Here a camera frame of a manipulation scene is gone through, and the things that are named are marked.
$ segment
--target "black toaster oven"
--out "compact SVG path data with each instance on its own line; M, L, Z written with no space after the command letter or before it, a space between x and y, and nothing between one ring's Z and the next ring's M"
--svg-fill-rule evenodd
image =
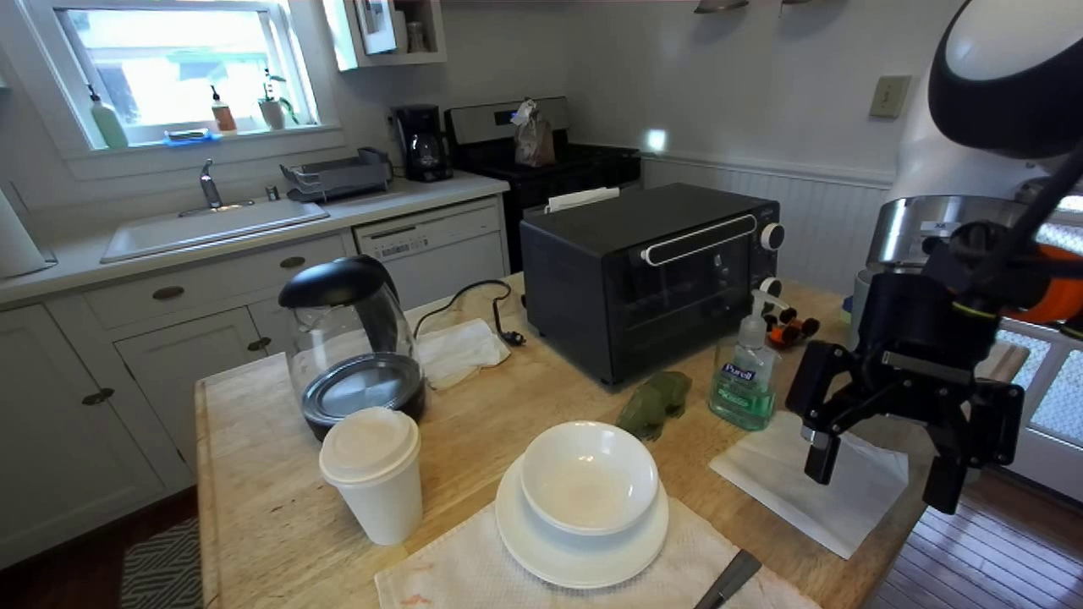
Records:
M780 244L780 203L705 187L529 217L529 322L616 390L730 337L775 277Z

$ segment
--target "paper cup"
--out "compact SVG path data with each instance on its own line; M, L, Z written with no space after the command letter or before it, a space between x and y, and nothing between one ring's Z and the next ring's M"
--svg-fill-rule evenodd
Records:
M332 427L318 471L371 544L398 544L422 515L419 432L398 409L361 409Z

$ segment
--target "kettle lid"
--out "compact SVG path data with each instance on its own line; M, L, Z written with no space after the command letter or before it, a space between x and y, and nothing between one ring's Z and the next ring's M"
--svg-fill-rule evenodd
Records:
M377 256L339 256L294 276L281 296L281 308L335 308L358 306L379 288L392 288L389 270Z

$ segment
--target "faucet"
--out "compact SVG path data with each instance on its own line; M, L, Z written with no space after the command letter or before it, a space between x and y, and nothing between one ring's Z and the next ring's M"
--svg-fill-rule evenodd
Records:
M202 172L199 172L202 203L207 203L207 211L225 211L225 197L218 192L218 184L213 184L213 176L210 176L210 166L213 166L213 163L207 163Z

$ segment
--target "wooden floor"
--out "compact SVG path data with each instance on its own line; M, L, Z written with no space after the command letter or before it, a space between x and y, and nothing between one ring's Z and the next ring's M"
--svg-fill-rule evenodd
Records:
M127 549L198 515L178 496L0 572L0 609L119 607ZM1003 471L972 473L957 515L924 511L871 609L1083 609L1083 507Z

